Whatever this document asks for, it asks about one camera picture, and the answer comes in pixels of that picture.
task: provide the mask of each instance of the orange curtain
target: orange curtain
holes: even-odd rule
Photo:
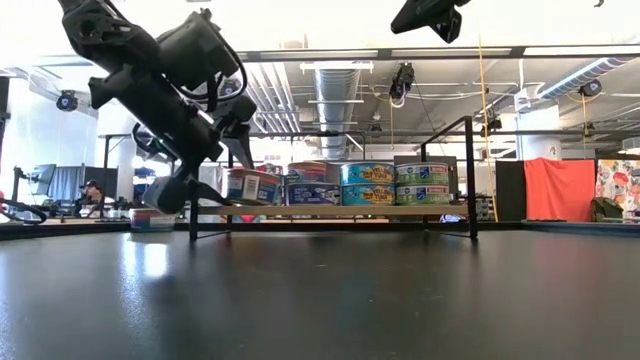
[[[589,208],[595,196],[593,160],[524,162],[527,182],[527,218],[590,220]]]

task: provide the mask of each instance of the wooden shelf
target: wooden shelf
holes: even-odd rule
[[[201,215],[467,215],[466,206],[201,206]]]

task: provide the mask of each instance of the tuna can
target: tuna can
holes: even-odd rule
[[[398,205],[449,205],[448,186],[398,186],[396,202]]]
[[[396,167],[398,185],[449,185],[449,166],[444,163],[415,163]]]
[[[129,210],[132,232],[170,232],[176,223],[175,215],[163,214],[155,209]]]
[[[339,205],[340,185],[327,183],[289,184],[287,205]]]
[[[280,191],[280,178],[255,170],[230,169],[222,179],[222,195],[234,204],[272,205]]]
[[[342,187],[342,205],[393,205],[395,191],[391,184],[355,184]]]
[[[390,184],[395,178],[393,165],[384,163],[345,164],[341,170],[342,185]]]
[[[287,184],[327,181],[327,164],[317,161],[291,163],[287,166]]]

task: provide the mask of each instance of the computer monitor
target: computer monitor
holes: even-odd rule
[[[56,165],[37,165],[29,174],[29,189],[33,195],[47,195]]]

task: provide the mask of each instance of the cap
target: cap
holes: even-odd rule
[[[89,180],[84,185],[80,185],[80,189],[86,189],[88,187],[94,187],[96,189],[100,189],[100,185],[95,180]]]

